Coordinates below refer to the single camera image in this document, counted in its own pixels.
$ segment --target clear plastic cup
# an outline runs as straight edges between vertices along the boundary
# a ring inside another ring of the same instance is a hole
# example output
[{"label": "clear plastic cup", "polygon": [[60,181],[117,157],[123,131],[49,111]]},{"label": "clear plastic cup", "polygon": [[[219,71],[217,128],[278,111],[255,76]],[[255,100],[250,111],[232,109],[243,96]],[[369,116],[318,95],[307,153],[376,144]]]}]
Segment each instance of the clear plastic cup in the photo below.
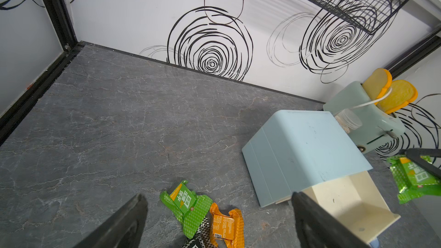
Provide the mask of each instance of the clear plastic cup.
[{"label": "clear plastic cup", "polygon": [[337,113],[334,118],[347,134],[363,125],[360,118],[348,108]]}]

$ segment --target green snack package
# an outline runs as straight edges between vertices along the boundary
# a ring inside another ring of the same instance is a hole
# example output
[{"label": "green snack package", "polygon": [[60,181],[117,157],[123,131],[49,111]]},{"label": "green snack package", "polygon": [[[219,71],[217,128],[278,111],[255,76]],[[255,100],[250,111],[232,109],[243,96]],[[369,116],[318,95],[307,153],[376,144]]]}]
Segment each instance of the green snack package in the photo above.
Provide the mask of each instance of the green snack package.
[{"label": "green snack package", "polygon": [[[429,156],[422,159],[430,162]],[[405,155],[395,155],[387,159],[390,170],[398,186],[400,204],[425,195],[441,196],[441,180],[429,174]]]},{"label": "green snack package", "polygon": [[187,180],[183,180],[171,195],[163,191],[159,198],[182,223],[185,236],[192,239],[210,210],[213,200],[206,195],[196,195],[186,187],[187,183]]}]

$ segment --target orange snack package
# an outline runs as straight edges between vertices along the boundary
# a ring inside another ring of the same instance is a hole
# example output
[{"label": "orange snack package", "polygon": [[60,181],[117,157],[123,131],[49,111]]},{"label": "orange snack package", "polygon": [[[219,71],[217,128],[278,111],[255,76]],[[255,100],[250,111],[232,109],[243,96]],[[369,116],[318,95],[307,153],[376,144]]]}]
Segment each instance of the orange snack package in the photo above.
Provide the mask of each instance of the orange snack package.
[{"label": "orange snack package", "polygon": [[219,211],[216,203],[211,204],[212,226],[210,232],[211,243],[218,247],[216,239],[224,240],[228,248],[244,248],[243,217],[239,209],[229,211],[226,216]]}]

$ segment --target white cable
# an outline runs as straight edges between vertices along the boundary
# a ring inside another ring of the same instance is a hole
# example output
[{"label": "white cable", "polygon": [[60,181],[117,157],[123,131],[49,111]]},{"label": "white cable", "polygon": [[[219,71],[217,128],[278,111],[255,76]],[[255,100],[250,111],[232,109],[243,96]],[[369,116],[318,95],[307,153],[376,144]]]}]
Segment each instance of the white cable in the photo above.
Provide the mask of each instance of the white cable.
[{"label": "white cable", "polygon": [[379,99],[376,99],[376,100],[373,100],[373,101],[370,101],[370,102],[363,103],[363,104],[361,104],[361,105],[357,105],[357,106],[355,106],[355,107],[351,107],[351,108],[349,108],[349,109],[354,109],[354,108],[358,108],[358,107],[363,107],[363,106],[367,106],[367,105],[372,104],[372,103],[379,102],[379,101],[383,100],[384,98],[386,98],[387,96],[389,96],[389,94],[390,94],[391,92],[392,92],[392,87],[389,87],[389,91],[387,91],[387,93],[386,93],[383,97],[381,97],[381,98],[379,98]]}]

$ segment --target gray marble floor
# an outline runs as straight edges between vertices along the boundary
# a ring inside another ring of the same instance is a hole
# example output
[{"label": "gray marble floor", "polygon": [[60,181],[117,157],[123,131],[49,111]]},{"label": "gray marble floor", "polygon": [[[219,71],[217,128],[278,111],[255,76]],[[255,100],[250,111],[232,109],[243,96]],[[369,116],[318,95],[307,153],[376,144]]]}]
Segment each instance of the gray marble floor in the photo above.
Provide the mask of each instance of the gray marble floor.
[{"label": "gray marble floor", "polygon": [[[288,203],[259,207],[241,148],[275,111],[321,107],[87,45],[0,147],[0,247],[72,247],[137,192],[149,203],[140,246],[180,247],[159,194],[182,179],[221,210],[242,210],[246,247],[299,247]],[[368,158],[402,216],[381,234],[384,247],[440,247]]]}]

